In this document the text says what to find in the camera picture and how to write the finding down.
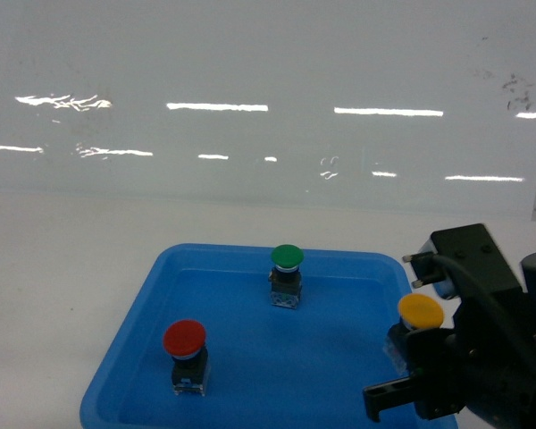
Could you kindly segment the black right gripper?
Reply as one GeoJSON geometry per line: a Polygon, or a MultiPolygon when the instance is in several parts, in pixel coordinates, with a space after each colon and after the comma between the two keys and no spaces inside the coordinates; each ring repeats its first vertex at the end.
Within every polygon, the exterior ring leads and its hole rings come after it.
{"type": "Polygon", "coordinates": [[[434,420],[468,408],[483,420],[536,420],[536,349],[498,308],[469,298],[451,328],[404,338],[407,377],[363,388],[367,417],[414,403],[434,420]]]}

